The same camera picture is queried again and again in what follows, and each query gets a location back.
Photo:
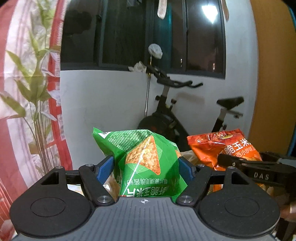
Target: white wall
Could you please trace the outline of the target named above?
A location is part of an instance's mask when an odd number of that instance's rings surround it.
[[[258,76],[257,35],[249,0],[227,0],[229,21],[226,32],[226,79],[175,75],[181,81],[203,82],[197,89],[173,89],[177,100],[173,112],[190,135],[208,133],[219,115],[217,99],[243,96],[245,102],[234,110],[240,119],[227,116],[227,129],[240,128],[248,135],[256,99]],[[135,129],[144,117],[147,76],[141,73],[105,70],[61,71],[61,98],[64,131],[73,168],[97,163],[104,158],[92,137],[92,128],[103,131]],[[155,111],[155,96],[162,85],[152,78],[148,114]]]

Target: red and white curtain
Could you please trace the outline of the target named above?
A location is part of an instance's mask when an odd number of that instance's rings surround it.
[[[55,166],[72,169],[59,93],[65,0],[0,8],[0,239],[12,202]]]

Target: black circular pad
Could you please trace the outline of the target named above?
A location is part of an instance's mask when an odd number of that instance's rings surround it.
[[[247,197],[234,197],[225,202],[225,209],[232,215],[249,217],[259,211],[259,205]]]
[[[17,232],[43,238],[71,232],[90,214],[91,207],[84,196],[57,185],[30,188],[10,208],[10,218]]]
[[[259,187],[244,188],[247,186],[223,186],[222,190],[206,196],[198,208],[205,224],[235,238],[271,233],[280,216],[277,203]]]
[[[31,211],[40,217],[52,217],[64,211],[66,203],[55,197],[44,197],[33,202]]]

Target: exercise bike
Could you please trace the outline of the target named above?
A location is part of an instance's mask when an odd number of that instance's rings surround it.
[[[156,77],[156,82],[163,85],[163,92],[160,96],[155,97],[155,100],[158,101],[156,111],[152,115],[143,118],[138,125],[138,129],[148,129],[164,136],[166,139],[175,142],[180,151],[190,150],[187,144],[187,136],[189,134],[172,112],[173,105],[177,101],[171,99],[171,105],[167,106],[166,100],[170,87],[182,88],[187,86],[189,88],[198,88],[203,86],[203,83],[192,85],[191,80],[186,82],[171,80],[164,71],[151,65],[147,65],[146,73],[153,74]],[[226,128],[227,125],[223,125],[226,114],[232,114],[235,118],[243,116],[242,113],[231,110],[242,102],[244,102],[244,98],[241,96],[218,100],[217,104],[222,106],[222,108],[212,132],[218,132],[221,128]]]

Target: green snack bag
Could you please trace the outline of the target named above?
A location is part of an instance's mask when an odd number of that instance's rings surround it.
[[[114,176],[119,196],[170,196],[173,201],[186,188],[179,174],[177,145],[149,130],[102,132],[93,136],[105,155],[115,159]]]

